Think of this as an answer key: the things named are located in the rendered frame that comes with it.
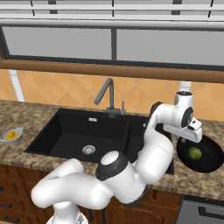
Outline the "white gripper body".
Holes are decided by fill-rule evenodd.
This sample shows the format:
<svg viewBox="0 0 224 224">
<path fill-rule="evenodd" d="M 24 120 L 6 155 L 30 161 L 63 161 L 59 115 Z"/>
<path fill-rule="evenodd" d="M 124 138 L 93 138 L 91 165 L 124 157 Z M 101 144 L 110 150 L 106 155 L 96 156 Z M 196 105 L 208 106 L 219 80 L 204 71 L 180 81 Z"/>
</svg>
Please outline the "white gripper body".
<svg viewBox="0 0 224 224">
<path fill-rule="evenodd" d="M 164 130 L 174 134 L 175 136 L 182 137 L 195 143 L 199 143 L 202 139 L 202 128 L 195 129 L 188 125 L 184 128 L 177 128 L 171 125 L 164 125 Z"/>
</svg>

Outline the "green lime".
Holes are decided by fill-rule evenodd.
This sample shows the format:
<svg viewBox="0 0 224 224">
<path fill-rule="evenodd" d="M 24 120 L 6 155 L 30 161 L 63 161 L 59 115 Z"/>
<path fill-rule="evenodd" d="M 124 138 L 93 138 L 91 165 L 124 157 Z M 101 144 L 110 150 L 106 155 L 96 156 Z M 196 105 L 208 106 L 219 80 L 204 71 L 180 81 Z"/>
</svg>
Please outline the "green lime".
<svg viewBox="0 0 224 224">
<path fill-rule="evenodd" d="M 202 157 L 202 152 L 197 147 L 190 147 L 188 150 L 188 155 L 190 159 L 199 160 Z"/>
</svg>

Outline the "black bowl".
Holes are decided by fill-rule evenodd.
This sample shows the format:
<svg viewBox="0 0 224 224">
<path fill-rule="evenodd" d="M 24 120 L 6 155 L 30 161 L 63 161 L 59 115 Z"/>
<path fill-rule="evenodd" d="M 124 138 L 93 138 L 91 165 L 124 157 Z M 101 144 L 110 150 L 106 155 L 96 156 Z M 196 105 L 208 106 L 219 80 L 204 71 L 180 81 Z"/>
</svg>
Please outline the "black bowl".
<svg viewBox="0 0 224 224">
<path fill-rule="evenodd" d="M 190 147 L 197 147 L 201 150 L 202 157 L 199 160 L 189 158 Z M 199 143 L 180 137 L 177 143 L 177 154 L 185 166 L 196 172 L 214 172 L 224 164 L 224 151 L 214 140 L 205 135 Z"/>
</svg>

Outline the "wooden cupboard door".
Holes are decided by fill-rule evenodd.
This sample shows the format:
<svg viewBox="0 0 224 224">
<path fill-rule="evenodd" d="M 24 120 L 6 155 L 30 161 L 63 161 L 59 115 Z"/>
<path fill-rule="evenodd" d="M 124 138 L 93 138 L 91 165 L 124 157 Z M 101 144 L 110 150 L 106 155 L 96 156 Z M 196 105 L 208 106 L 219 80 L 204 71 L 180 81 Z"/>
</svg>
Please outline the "wooden cupboard door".
<svg viewBox="0 0 224 224">
<path fill-rule="evenodd" d="M 89 224 L 151 224 L 152 212 L 139 207 L 127 207 L 112 198 L 102 210 L 92 210 L 80 206 Z"/>
<path fill-rule="evenodd" d="M 145 203 L 163 218 L 161 224 L 175 224 L 181 200 L 179 193 L 150 189 Z"/>
</svg>

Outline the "silver sink drain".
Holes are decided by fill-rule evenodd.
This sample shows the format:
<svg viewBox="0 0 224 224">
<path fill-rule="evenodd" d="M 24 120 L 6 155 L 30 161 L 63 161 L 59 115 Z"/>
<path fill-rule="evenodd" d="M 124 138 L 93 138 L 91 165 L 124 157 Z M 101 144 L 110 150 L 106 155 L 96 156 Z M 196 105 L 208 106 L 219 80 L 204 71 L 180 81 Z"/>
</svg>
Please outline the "silver sink drain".
<svg viewBox="0 0 224 224">
<path fill-rule="evenodd" d="M 91 155 L 95 153 L 95 147 L 93 145 L 86 145 L 83 149 L 82 152 L 85 155 Z"/>
</svg>

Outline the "black sink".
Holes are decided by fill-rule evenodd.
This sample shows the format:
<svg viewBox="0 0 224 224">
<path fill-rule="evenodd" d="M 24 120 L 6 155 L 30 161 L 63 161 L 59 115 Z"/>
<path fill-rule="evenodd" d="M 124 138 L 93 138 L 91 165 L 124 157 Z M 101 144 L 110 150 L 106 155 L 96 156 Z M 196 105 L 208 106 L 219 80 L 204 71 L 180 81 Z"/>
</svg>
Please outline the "black sink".
<svg viewBox="0 0 224 224">
<path fill-rule="evenodd" d="M 116 115 L 103 112 L 61 108 L 34 138 L 27 153 L 56 158 L 77 158 L 98 164 L 109 151 L 121 151 L 133 163 L 144 147 L 145 116 Z M 86 145 L 95 147 L 85 155 Z"/>
</svg>

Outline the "grey tap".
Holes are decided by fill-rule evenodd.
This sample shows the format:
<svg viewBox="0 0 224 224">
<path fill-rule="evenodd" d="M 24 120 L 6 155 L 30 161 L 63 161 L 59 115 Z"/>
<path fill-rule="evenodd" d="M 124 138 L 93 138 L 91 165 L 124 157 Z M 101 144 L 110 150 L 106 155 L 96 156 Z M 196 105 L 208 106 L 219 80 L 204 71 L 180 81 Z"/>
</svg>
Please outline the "grey tap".
<svg viewBox="0 0 224 224">
<path fill-rule="evenodd" d="M 105 81 L 104 85 L 101 88 L 101 91 L 99 92 L 99 94 L 96 96 L 94 100 L 94 104 L 98 105 L 101 102 L 107 89 L 109 89 L 109 107 L 106 108 L 106 113 L 108 114 L 110 118 L 115 118 L 116 115 L 120 114 L 120 109 L 115 108 L 115 105 L 114 105 L 114 82 L 111 78 L 108 78 Z"/>
</svg>

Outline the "grey dishwasher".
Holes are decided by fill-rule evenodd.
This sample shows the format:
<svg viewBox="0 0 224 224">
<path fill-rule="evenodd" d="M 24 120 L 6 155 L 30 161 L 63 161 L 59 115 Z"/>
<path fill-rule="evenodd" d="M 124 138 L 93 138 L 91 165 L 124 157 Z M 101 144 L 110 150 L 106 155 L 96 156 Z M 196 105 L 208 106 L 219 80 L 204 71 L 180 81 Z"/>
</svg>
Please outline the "grey dishwasher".
<svg viewBox="0 0 224 224">
<path fill-rule="evenodd" d="M 224 220 L 199 215 L 198 207 L 205 207 L 209 213 L 224 215 L 223 200 L 185 195 L 175 224 L 224 224 Z"/>
</svg>

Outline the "wooden window sill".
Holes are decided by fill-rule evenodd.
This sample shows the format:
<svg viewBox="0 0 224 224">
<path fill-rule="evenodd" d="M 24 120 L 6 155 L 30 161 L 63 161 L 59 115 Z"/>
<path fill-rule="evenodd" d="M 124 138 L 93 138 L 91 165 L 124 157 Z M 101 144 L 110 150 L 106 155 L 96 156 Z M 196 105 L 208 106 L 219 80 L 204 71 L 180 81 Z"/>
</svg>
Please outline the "wooden window sill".
<svg viewBox="0 0 224 224">
<path fill-rule="evenodd" d="M 224 72 L 0 59 L 1 69 L 224 84 Z"/>
</svg>

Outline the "dark framed window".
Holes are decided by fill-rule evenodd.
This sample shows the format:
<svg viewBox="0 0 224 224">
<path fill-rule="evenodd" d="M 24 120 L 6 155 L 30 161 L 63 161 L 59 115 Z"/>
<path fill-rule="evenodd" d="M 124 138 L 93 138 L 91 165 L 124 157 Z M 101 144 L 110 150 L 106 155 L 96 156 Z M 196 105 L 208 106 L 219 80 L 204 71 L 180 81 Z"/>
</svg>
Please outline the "dark framed window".
<svg viewBox="0 0 224 224">
<path fill-rule="evenodd" d="M 11 60 L 224 71 L 224 31 L 2 26 L 0 41 Z"/>
</svg>

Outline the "white window blinds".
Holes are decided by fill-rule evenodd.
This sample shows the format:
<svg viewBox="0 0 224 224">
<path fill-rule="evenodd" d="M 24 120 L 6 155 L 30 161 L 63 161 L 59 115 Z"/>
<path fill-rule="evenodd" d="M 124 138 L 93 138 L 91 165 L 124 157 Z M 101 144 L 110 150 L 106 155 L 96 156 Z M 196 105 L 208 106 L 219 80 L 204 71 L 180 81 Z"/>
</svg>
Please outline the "white window blinds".
<svg viewBox="0 0 224 224">
<path fill-rule="evenodd" d="M 148 3 L 137 0 L 0 0 L 0 18 L 47 20 L 190 21 L 224 22 L 224 0 L 220 3 Z"/>
</svg>

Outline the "wooden drawer front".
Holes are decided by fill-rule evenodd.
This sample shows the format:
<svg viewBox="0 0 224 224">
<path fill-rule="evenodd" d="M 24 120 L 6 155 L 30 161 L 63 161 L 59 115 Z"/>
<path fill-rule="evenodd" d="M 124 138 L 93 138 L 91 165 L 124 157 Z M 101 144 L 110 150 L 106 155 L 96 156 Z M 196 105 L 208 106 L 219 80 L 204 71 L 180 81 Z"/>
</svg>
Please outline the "wooden drawer front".
<svg viewBox="0 0 224 224">
<path fill-rule="evenodd" d="M 21 212 L 30 215 L 35 214 L 34 211 L 32 210 L 32 206 L 29 200 L 16 199 L 13 197 L 7 197 L 5 195 L 0 195 L 0 204 L 8 205 L 9 203 L 11 203 L 12 206 L 11 208 L 6 209 L 9 209 L 10 211 Z"/>
<path fill-rule="evenodd" d="M 34 182 L 42 179 L 47 174 L 46 171 L 37 171 L 22 167 L 0 164 L 0 177 L 7 179 L 28 180 Z"/>
<path fill-rule="evenodd" d="M 31 197 L 31 190 L 37 184 L 37 181 L 31 182 L 28 180 L 13 180 L 0 178 L 0 186 L 3 186 L 1 194 L 8 194 L 10 196 L 21 199 L 28 199 Z"/>
<path fill-rule="evenodd" d="M 29 214 L 21 214 L 21 213 L 11 213 L 7 211 L 0 211 L 0 221 L 5 221 L 4 216 L 8 216 L 9 218 L 15 220 L 19 219 L 19 223 L 11 223 L 11 224 L 46 224 L 46 218 L 38 215 L 29 215 Z"/>
</svg>

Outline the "yellow food piece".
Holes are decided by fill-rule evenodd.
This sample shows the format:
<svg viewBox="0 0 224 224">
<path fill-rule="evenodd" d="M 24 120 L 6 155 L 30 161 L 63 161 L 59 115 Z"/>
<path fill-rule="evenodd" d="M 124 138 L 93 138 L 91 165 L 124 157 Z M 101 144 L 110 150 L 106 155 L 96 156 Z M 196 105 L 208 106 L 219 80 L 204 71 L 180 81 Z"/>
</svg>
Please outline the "yellow food piece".
<svg viewBox="0 0 224 224">
<path fill-rule="evenodd" d="M 13 140 L 15 138 L 18 137 L 18 134 L 16 132 L 13 132 L 13 131 L 10 131 L 7 136 L 6 136 L 6 139 L 7 140 Z"/>
</svg>

